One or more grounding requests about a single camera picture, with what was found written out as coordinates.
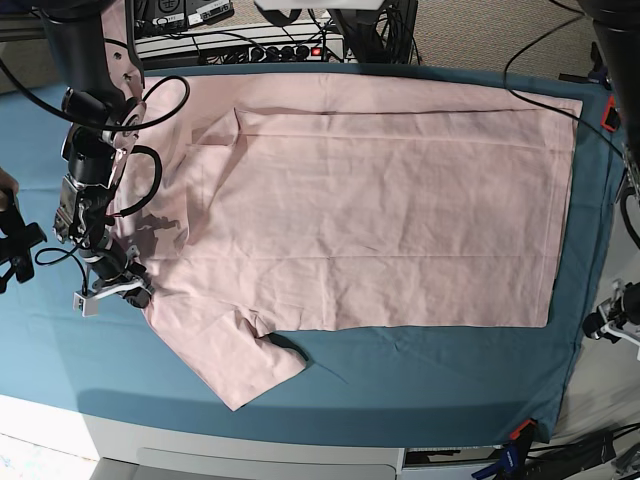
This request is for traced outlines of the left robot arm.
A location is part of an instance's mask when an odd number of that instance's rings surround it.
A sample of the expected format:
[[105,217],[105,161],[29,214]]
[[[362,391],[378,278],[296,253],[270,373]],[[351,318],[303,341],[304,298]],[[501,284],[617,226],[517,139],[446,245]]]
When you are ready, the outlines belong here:
[[[639,3],[637,1],[581,1],[583,11],[592,19],[601,53],[612,81],[621,126],[626,134],[622,160],[625,180],[618,205],[625,229],[634,244],[639,234],[634,229],[628,199],[639,197]],[[583,322],[589,338],[625,340],[639,344],[639,285],[614,283],[613,294],[596,307]]]

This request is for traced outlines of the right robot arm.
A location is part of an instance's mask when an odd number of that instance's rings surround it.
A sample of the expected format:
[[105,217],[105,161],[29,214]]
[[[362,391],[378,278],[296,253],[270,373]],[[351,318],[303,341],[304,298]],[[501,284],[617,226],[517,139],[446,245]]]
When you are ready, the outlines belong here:
[[[138,142],[146,120],[145,77],[134,41],[131,1],[37,1],[34,7],[67,90],[54,114],[70,122],[61,156],[67,163],[54,217],[57,239],[72,245],[70,255],[84,276],[73,304],[94,315],[101,299],[117,295],[143,309],[154,289],[137,247],[123,248],[111,228],[157,193],[162,176],[159,154]],[[110,205],[132,154],[154,165],[149,192],[133,206],[111,212]]]

